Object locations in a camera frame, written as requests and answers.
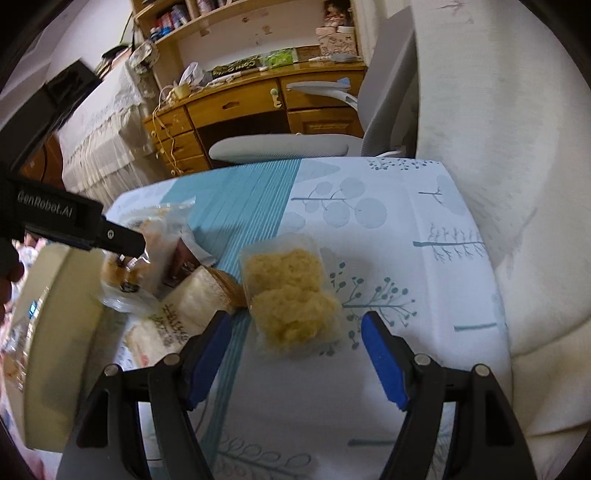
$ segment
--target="screw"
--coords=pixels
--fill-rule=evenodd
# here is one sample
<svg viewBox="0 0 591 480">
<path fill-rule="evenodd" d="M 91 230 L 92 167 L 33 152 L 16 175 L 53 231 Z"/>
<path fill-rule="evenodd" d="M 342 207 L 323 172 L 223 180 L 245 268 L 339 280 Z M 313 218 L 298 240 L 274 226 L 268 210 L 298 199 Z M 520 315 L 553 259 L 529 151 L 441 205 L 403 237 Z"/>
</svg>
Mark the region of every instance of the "screw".
<svg viewBox="0 0 591 480">
<path fill-rule="evenodd" d="M 491 373 L 491 369 L 482 364 L 475 366 L 474 371 L 476 372 L 476 375 L 480 375 L 481 377 L 488 377 Z"/>
<path fill-rule="evenodd" d="M 176 365 L 181 361 L 178 353 L 169 353 L 167 356 L 164 357 L 164 365 L 168 365 L 169 367 Z"/>
<path fill-rule="evenodd" d="M 417 365 L 426 366 L 431 363 L 431 357 L 425 355 L 424 353 L 419 353 L 418 355 L 414 356 L 414 362 Z"/>
<path fill-rule="evenodd" d="M 110 364 L 105 367 L 103 370 L 107 377 L 114 377 L 119 373 L 119 365 L 117 364 Z"/>
</svg>

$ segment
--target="wooden desk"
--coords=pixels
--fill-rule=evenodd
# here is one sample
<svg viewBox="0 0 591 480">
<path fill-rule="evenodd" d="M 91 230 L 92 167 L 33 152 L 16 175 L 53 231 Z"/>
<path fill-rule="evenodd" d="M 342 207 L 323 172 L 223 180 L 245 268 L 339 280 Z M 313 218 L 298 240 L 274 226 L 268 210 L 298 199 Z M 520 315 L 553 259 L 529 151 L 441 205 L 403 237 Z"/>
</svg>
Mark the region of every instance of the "wooden desk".
<svg viewBox="0 0 591 480">
<path fill-rule="evenodd" d="M 176 159 L 183 174 L 227 166 L 225 162 L 211 160 L 209 148 L 238 135 L 302 133 L 362 137 L 357 112 L 351 107 L 332 98 L 289 91 L 287 84 L 335 82 L 347 77 L 351 82 L 349 92 L 357 96 L 365 70 L 363 63 L 306 62 L 253 73 L 161 109 L 157 115 L 165 128 L 151 117 L 144 120 L 144 125 L 159 158 L 171 170 Z"/>
</svg>

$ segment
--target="desk drawer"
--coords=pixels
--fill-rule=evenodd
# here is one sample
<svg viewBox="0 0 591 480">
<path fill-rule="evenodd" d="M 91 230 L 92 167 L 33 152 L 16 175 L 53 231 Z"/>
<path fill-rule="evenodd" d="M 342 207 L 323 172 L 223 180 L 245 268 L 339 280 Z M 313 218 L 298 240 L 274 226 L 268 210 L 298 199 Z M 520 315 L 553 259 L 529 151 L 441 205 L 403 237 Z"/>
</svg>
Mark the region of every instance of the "desk drawer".
<svg viewBox="0 0 591 480">
<path fill-rule="evenodd" d="M 187 111 L 195 128 L 216 124 L 255 113 L 272 112 L 282 107 L 274 105 L 271 90 L 277 88 L 274 79 L 234 87 L 195 100 L 187 105 Z"/>
<path fill-rule="evenodd" d="M 167 163 L 166 167 L 171 171 L 174 170 L 173 164 L 171 163 Z M 182 175 L 190 175 L 191 173 L 210 170 L 209 163 L 207 163 L 204 155 L 177 160 L 177 168 L 183 172 Z"/>
<path fill-rule="evenodd" d="M 336 82 L 341 78 L 347 77 L 351 82 L 351 88 L 348 93 L 358 96 L 361 82 L 363 82 L 363 72 L 325 72 L 325 73 L 304 73 L 302 75 L 289 75 L 280 80 L 281 94 L 285 100 L 285 106 L 288 110 L 304 108 L 322 108 L 327 106 L 346 106 L 334 98 L 322 97 L 320 95 L 310 95 L 309 93 L 296 92 L 288 90 L 287 85 L 295 82 Z"/>
<path fill-rule="evenodd" d="M 289 112 L 287 119 L 293 134 L 340 134 L 363 138 L 357 112 L 352 108 L 317 108 Z"/>
<path fill-rule="evenodd" d="M 174 158 L 177 160 L 203 155 L 201 145 L 199 145 L 195 133 L 192 131 L 174 137 L 174 147 L 171 139 L 164 140 L 162 146 L 160 146 L 159 143 L 156 143 L 156 149 L 158 150 L 160 157 L 163 161 L 168 163 L 173 161 L 173 158 L 170 155 L 171 148 L 173 149 Z"/>
<path fill-rule="evenodd" d="M 175 110 L 172 110 L 171 112 L 159 115 L 158 118 L 168 128 L 168 132 L 172 137 L 193 130 L 193 126 L 191 125 L 189 117 L 187 116 L 187 112 L 185 112 L 183 107 L 175 108 Z M 150 137 L 152 138 L 154 145 L 158 145 L 158 138 L 156 135 L 160 137 L 160 140 L 168 138 L 164 128 L 160 126 L 160 123 L 157 119 L 155 122 L 152 122 L 152 117 L 150 117 L 149 120 L 144 122 L 144 125 L 148 130 L 148 133 L 150 133 Z"/>
</svg>

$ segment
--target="packaged bread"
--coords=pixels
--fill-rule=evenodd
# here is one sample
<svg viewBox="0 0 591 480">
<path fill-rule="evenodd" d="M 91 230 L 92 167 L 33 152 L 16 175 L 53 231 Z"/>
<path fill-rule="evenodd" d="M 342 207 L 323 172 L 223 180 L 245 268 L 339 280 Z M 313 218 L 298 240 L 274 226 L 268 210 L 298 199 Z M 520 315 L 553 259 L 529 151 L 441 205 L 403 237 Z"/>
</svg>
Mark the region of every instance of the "packaged bread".
<svg viewBox="0 0 591 480">
<path fill-rule="evenodd" d="M 122 225 L 143 234 L 146 247 L 138 258 L 105 254 L 100 272 L 103 304 L 124 313 L 146 314 L 155 309 L 164 274 L 181 232 L 188 229 L 187 218 L 193 205 L 194 201 L 149 207 L 120 218 Z"/>
<path fill-rule="evenodd" d="M 168 353 L 180 352 L 218 310 L 234 314 L 239 307 L 246 307 L 246 299 L 236 280 L 202 265 L 159 303 L 155 314 L 137 320 L 125 344 L 136 365 L 148 367 Z"/>
</svg>

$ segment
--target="table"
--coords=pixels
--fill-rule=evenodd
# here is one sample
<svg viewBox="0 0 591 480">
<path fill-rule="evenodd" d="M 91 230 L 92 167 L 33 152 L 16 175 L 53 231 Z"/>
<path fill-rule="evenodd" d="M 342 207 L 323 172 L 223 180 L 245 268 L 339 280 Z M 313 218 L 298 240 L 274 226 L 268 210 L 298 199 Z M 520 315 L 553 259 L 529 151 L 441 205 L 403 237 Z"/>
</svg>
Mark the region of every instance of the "table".
<svg viewBox="0 0 591 480">
<path fill-rule="evenodd" d="M 489 365 L 511 398 L 502 300 L 482 238 L 442 164 L 322 158 L 225 168 L 126 193 L 108 218 L 191 197 L 197 242 L 234 275 L 244 245 L 289 231 L 315 237 L 346 313 L 345 339 L 304 358 L 261 355 L 248 313 L 236 315 L 209 398 L 190 415 L 217 478 L 379 477 L 404 415 L 387 402 L 360 340 L 369 309 L 415 352 L 447 367 Z M 119 317 L 99 332 L 92 382 L 113 359 L 132 368 L 121 341 L 126 325 Z M 141 415 L 158 471 L 147 406 Z M 449 405 L 429 478 L 443 473 L 452 422 Z"/>
<path fill-rule="evenodd" d="M 347 78 L 349 93 L 357 96 L 365 70 L 362 62 L 327 61 L 250 73 L 159 110 L 168 134 L 151 115 L 144 125 L 168 171 L 174 168 L 174 153 L 177 175 L 227 166 L 209 157 L 212 145 L 227 137 L 288 133 L 363 137 L 357 112 L 350 106 L 333 98 L 288 90 L 287 85 Z"/>
</svg>

